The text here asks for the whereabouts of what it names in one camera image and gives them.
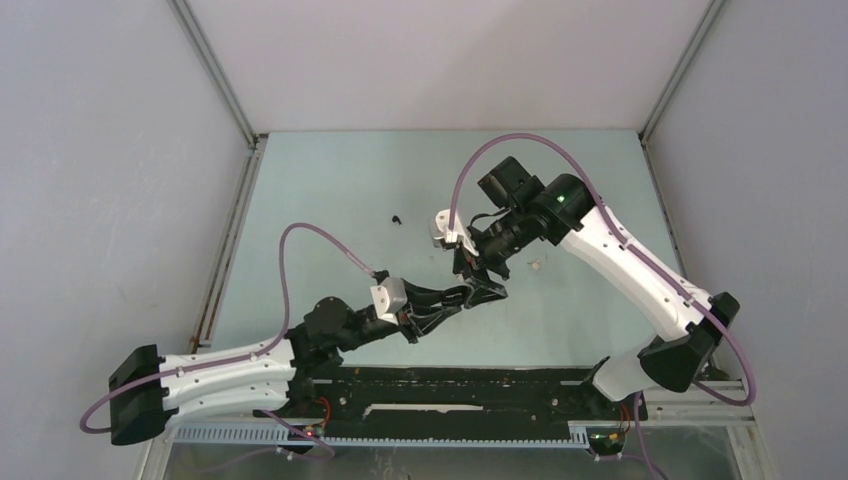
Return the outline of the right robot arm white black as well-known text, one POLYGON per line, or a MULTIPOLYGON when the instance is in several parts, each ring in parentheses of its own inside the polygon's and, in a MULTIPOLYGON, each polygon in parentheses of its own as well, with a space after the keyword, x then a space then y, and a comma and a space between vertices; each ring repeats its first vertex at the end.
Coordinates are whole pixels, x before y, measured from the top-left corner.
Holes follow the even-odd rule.
POLYGON ((574 175, 561 174, 543 184, 508 157, 478 184, 502 209, 499 219, 478 230, 442 210, 431 225, 435 244, 454 250, 454 271, 470 287, 504 296, 490 274, 507 278, 510 257, 535 240, 548 241, 599 272, 653 326, 655 335, 648 343, 594 367, 581 392, 588 414, 606 418, 623 399, 649 387, 684 393, 695 384, 740 310, 733 295, 711 294, 643 251, 574 175))

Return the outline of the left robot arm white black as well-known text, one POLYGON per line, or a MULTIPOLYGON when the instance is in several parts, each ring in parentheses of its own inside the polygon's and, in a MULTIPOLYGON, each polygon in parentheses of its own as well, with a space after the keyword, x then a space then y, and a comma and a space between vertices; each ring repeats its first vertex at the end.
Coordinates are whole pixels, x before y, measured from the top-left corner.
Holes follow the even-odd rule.
POLYGON ((154 344, 136 348, 108 381, 111 444, 138 444, 179 423, 239 411, 304 416, 316 403, 316 371, 391 335, 417 342, 461 312, 470 289, 386 277, 370 294, 371 304, 358 310, 325 297, 282 338, 239 348, 185 355, 162 355, 154 344))

